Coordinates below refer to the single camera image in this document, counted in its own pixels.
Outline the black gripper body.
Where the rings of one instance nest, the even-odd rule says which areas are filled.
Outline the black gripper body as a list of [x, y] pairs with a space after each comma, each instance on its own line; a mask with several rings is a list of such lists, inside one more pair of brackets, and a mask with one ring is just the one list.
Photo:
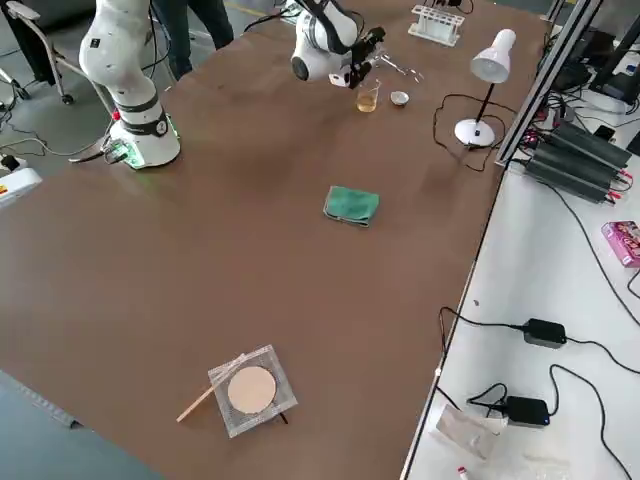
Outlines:
[[355, 89], [371, 71], [369, 57], [375, 51], [376, 42], [372, 38], [358, 40], [351, 48], [348, 88]]

